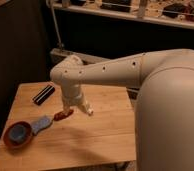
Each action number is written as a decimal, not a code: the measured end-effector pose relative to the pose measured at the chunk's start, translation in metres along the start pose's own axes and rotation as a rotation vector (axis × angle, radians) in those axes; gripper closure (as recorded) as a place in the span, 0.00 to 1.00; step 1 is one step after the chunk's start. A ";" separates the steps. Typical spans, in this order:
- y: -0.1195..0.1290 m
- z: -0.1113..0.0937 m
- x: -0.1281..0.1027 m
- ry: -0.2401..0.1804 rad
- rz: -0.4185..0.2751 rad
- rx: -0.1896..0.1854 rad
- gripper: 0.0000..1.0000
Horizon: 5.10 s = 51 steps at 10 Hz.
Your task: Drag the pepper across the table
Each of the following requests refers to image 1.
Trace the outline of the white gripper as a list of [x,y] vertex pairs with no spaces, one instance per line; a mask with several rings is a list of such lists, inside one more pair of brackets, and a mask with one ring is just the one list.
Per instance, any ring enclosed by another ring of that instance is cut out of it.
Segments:
[[79,95],[74,96],[74,97],[62,96],[63,111],[65,113],[68,113],[72,106],[80,106],[83,104],[83,101],[84,101],[83,94],[79,94]]

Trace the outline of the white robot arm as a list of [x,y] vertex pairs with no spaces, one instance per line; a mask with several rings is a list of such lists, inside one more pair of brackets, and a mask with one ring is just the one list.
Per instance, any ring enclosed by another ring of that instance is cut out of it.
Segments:
[[138,171],[194,171],[194,50],[139,53],[85,65],[70,55],[50,71],[63,108],[91,115],[83,84],[137,88]]

